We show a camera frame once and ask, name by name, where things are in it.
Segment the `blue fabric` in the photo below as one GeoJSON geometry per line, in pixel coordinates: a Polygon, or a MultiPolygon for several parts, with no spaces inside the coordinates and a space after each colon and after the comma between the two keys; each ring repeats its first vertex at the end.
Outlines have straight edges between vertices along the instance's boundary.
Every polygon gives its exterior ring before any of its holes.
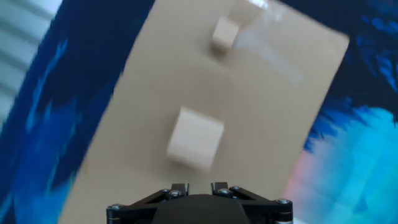
{"type": "Polygon", "coordinates": [[[0,137],[0,223],[56,223],[154,0],[64,0],[0,137]]]}

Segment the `small wooden cube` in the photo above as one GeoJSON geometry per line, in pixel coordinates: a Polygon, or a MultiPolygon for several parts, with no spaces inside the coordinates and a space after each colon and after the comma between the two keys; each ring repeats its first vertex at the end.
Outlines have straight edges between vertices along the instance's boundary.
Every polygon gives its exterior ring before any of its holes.
{"type": "Polygon", "coordinates": [[[209,171],[218,144],[224,132],[224,123],[188,108],[181,108],[167,156],[190,167],[209,171]]]}
{"type": "Polygon", "coordinates": [[[239,24],[227,17],[221,17],[213,33],[211,46],[220,52],[227,52],[232,47],[238,31],[239,24]]]}

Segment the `cardboard surface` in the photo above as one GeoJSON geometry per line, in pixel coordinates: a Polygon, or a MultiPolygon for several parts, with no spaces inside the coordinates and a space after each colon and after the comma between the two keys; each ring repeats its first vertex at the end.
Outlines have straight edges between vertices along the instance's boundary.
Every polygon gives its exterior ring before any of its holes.
{"type": "Polygon", "coordinates": [[[269,199],[282,196],[348,39],[286,7],[278,23],[255,34],[261,47],[241,36],[220,58],[210,51],[211,35],[233,3],[156,1],[61,223],[105,222],[107,205],[133,203],[174,182],[191,183],[193,194],[228,181],[269,199]],[[292,68],[293,75],[286,72],[292,68]],[[224,122],[209,173],[166,158],[182,105],[224,122]]]}

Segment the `screw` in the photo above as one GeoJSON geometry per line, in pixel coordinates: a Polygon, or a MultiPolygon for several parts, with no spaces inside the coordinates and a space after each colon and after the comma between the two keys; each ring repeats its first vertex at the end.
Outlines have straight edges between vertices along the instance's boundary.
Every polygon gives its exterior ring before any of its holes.
{"type": "Polygon", "coordinates": [[[290,200],[284,199],[284,198],[280,198],[276,200],[277,203],[281,203],[281,204],[287,204],[290,202],[290,200]]]}
{"type": "Polygon", "coordinates": [[[108,206],[108,209],[114,209],[114,210],[119,210],[120,208],[122,208],[124,205],[121,204],[113,204],[111,206],[108,206]]]}
{"type": "Polygon", "coordinates": [[[169,194],[170,194],[171,196],[173,196],[173,197],[178,197],[178,196],[181,195],[181,191],[179,191],[179,190],[171,190],[171,191],[169,192],[169,194]]]}
{"type": "Polygon", "coordinates": [[[219,194],[229,194],[230,193],[230,191],[228,189],[218,189],[217,192],[219,194]]]}

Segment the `clear tape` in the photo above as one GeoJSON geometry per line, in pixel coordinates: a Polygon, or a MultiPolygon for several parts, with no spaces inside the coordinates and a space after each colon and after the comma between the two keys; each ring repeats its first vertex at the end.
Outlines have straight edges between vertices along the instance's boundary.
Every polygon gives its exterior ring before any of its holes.
{"type": "Polygon", "coordinates": [[[258,54],[294,85],[300,84],[304,78],[303,74],[261,38],[261,34],[266,32],[271,23],[282,22],[285,8],[283,5],[271,7],[266,0],[245,1],[261,7],[264,11],[250,26],[239,32],[235,40],[235,47],[258,54]]]}

